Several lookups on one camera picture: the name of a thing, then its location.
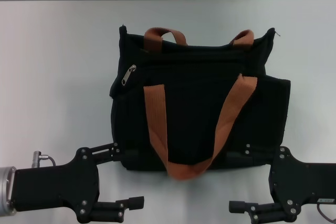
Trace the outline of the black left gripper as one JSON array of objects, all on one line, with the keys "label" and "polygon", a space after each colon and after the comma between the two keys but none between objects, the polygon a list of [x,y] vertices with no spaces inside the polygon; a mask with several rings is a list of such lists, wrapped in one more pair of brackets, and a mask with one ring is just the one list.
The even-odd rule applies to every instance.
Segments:
[{"label": "black left gripper", "polygon": [[127,150],[118,143],[80,148],[69,163],[59,166],[18,169],[15,172],[12,204],[17,211],[67,207],[79,221],[124,221],[124,212],[144,207],[144,196],[116,202],[97,202],[97,165],[120,162],[135,164],[138,150]]}]

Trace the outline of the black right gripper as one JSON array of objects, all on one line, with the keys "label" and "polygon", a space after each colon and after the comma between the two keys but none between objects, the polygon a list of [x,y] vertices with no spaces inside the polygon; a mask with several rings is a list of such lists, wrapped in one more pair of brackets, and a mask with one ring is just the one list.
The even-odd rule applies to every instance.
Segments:
[{"label": "black right gripper", "polygon": [[335,204],[335,163],[304,163],[281,146],[275,152],[246,144],[241,151],[228,151],[232,164],[271,164],[269,185],[275,203],[230,201],[229,212],[248,213],[251,221],[296,220],[306,204]]}]

